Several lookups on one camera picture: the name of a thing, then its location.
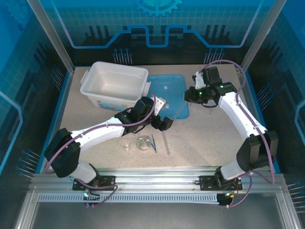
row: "container handle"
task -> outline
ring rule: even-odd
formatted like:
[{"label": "container handle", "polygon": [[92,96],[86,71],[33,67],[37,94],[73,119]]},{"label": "container handle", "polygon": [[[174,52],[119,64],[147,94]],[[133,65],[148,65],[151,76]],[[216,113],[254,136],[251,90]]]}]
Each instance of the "container handle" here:
[{"label": "container handle", "polygon": [[149,87],[151,86],[151,83],[152,83],[152,82],[146,82],[146,83],[145,83],[145,86],[144,86],[144,89],[143,89],[142,96],[147,96],[148,91],[149,91]]},{"label": "container handle", "polygon": [[84,76],[82,77],[82,79],[81,79],[81,84],[82,84],[82,82],[87,78],[87,74],[88,74],[88,70],[86,70]]}]

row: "gear logo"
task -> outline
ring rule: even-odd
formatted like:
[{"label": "gear logo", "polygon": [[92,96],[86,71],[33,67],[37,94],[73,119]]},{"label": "gear logo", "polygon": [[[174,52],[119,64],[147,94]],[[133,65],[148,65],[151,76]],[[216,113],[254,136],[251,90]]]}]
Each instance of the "gear logo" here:
[{"label": "gear logo", "polygon": [[177,5],[181,4],[182,0],[134,0],[134,3],[143,13],[159,17],[160,15],[165,16],[166,13],[172,13],[172,10],[176,10]]},{"label": "gear logo", "polygon": [[0,5],[5,5],[19,23],[29,15],[29,5],[26,0],[0,0]]}]

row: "black cable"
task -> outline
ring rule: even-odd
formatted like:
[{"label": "black cable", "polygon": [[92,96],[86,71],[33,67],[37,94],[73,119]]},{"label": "black cable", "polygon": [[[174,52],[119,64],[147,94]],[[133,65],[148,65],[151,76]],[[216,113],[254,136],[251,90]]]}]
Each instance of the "black cable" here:
[{"label": "black cable", "polygon": [[97,204],[91,203],[92,207],[101,205],[101,204],[105,203],[107,200],[109,200],[112,197],[112,195],[116,192],[116,190],[118,190],[118,186],[117,185],[113,185],[113,186],[114,186],[113,192],[110,193],[110,195],[107,196],[102,202],[97,203]]},{"label": "black cable", "polygon": [[216,104],[216,105],[213,105],[213,106],[206,106],[206,105],[204,105],[204,104],[201,104],[203,107],[206,107],[206,108],[214,108],[214,107],[217,107],[218,105]]},{"label": "black cable", "polygon": [[91,189],[89,189],[89,192],[90,192],[90,194],[91,194],[91,195],[93,195],[93,196],[96,196],[96,197],[101,197],[101,196],[100,196],[100,195],[98,195],[98,194],[93,194]]},{"label": "black cable", "polygon": [[144,125],[140,130],[134,131],[133,134],[136,134],[137,132],[143,130],[147,125]]}]

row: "white plastic container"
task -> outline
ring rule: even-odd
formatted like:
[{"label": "white plastic container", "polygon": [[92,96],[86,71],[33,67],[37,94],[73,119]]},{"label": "white plastic container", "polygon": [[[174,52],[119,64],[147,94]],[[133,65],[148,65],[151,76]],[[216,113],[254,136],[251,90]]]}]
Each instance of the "white plastic container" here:
[{"label": "white plastic container", "polygon": [[145,68],[95,62],[81,80],[81,93],[96,107],[123,111],[147,95],[147,76]]}]

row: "label on container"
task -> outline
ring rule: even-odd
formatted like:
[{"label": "label on container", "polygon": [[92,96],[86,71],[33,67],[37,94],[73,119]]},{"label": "label on container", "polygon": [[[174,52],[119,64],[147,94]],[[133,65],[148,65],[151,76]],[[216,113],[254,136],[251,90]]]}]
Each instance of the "label on container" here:
[{"label": "label on container", "polygon": [[103,101],[97,101],[97,104],[99,105],[100,108],[114,110],[114,111],[123,111],[128,108],[126,105],[103,102]]}]

